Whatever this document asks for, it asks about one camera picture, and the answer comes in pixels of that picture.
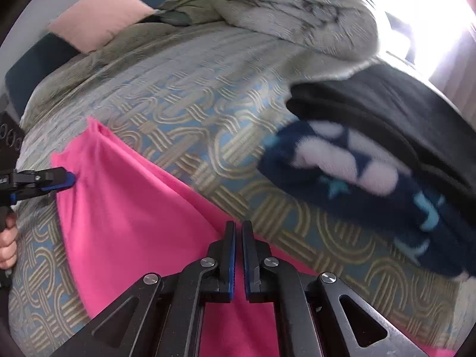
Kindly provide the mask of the person left hand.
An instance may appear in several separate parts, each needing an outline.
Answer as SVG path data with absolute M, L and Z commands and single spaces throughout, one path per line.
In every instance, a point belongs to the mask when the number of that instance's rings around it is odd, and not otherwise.
M 15 266 L 18 259 L 18 227 L 16 214 L 11 212 L 5 220 L 5 229 L 0 235 L 0 268 L 8 270 Z

